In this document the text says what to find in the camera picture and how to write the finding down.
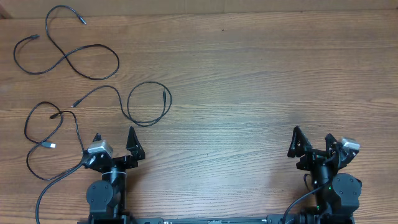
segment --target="wooden table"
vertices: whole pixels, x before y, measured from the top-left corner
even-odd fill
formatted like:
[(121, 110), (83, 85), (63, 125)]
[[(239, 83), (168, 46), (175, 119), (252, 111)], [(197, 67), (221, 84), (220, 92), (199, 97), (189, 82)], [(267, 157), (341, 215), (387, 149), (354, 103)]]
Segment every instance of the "wooden table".
[[(92, 88), (113, 85), (124, 107), (131, 88), (153, 80), (173, 94), (170, 112), (156, 125), (136, 128), (147, 159), (128, 172), (127, 208), (136, 217), (255, 217), (283, 213), (307, 190), (298, 159), (287, 158), (294, 126), (324, 149), (324, 136), (356, 138), (361, 152), (342, 170), (363, 181), (357, 223), (395, 223), (398, 215), (398, 11), (289, 12), (54, 19), (50, 33), (68, 52), (104, 44), (121, 66), (105, 81), (77, 75), (66, 62), (38, 76), (19, 69), (17, 41), (42, 36), (18, 50), (25, 68), (49, 68), (61, 56), (45, 36), (44, 20), (0, 21), (0, 222), (35, 223), (39, 193), (25, 157), (26, 116), (40, 101), (67, 109)], [(77, 69), (102, 77), (116, 67), (103, 49), (70, 56)], [(153, 118), (162, 89), (133, 94), (133, 117)], [(133, 125), (113, 90), (95, 92), (73, 109), (88, 147), (96, 133), (126, 153)], [(43, 106), (28, 135), (41, 140), (59, 120)], [(81, 156), (73, 118), (65, 116), (30, 164), (50, 177)], [(100, 179), (79, 169), (54, 185), (40, 206), (42, 223), (76, 223), (88, 216), (87, 187)]]

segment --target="wooden tabletop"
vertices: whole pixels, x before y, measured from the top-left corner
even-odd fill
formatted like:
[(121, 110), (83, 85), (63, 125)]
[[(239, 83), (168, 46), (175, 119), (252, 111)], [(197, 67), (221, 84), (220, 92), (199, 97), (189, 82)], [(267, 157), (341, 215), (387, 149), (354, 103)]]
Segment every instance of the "wooden tabletop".
[[(66, 61), (43, 75), (24, 73), (12, 58), (24, 37), (41, 35), (17, 50), (28, 70), (45, 70), (62, 55), (45, 35), (43, 19), (0, 21), (1, 223), (35, 223), (37, 197), (48, 184), (25, 164), (34, 145), (24, 137), (24, 124), (34, 105), (50, 101), (65, 110), (94, 87), (113, 85), (126, 107), (130, 90), (149, 80), (163, 83), (173, 96), (170, 112), (152, 127), (127, 120), (111, 89), (72, 109), (85, 147), (100, 133), (116, 156), (124, 155), (129, 126), (136, 128), (147, 158), (127, 173), (127, 208), (135, 217), (284, 213), (307, 192), (305, 172), (295, 168), (298, 159), (287, 158), (299, 125), (319, 149), (328, 133), (357, 139), (360, 153), (341, 170), (363, 182), (356, 221), (396, 222), (398, 11), (85, 19), (86, 26), (77, 18), (54, 19), (50, 34), (66, 52), (87, 44), (111, 47), (121, 64), (107, 80), (85, 79)], [(114, 55), (104, 49), (82, 50), (70, 60), (93, 77), (116, 68)], [(158, 116), (162, 90), (146, 85), (134, 91), (133, 117)], [(46, 137), (59, 122), (49, 119), (54, 112), (38, 108), (28, 135)], [(81, 157), (70, 114), (50, 140), (56, 149), (38, 148), (30, 158), (45, 177)], [(86, 189), (100, 178), (81, 168), (55, 184), (40, 204), (41, 223), (87, 218)]]

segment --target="wall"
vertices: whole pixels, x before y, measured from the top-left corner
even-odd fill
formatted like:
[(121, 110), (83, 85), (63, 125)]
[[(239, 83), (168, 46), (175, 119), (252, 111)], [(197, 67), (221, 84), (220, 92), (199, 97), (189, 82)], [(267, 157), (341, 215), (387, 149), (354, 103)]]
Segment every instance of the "wall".
[[(0, 0), (6, 18), (43, 18), (66, 4), (82, 16), (395, 9), (398, 0)], [(73, 14), (60, 11), (58, 17)]]

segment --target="silver metal part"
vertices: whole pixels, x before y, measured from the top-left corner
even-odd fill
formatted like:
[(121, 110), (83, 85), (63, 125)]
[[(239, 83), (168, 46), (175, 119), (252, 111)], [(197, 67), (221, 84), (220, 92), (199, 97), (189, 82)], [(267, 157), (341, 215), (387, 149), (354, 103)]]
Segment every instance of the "silver metal part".
[(106, 140), (95, 141), (87, 149), (88, 153), (106, 152), (112, 158), (113, 149)]
[(355, 141), (355, 139), (351, 138), (342, 137), (341, 143), (343, 144), (343, 147), (348, 147), (350, 149), (359, 150), (359, 148), (361, 147), (361, 145), (359, 145), (359, 143)]

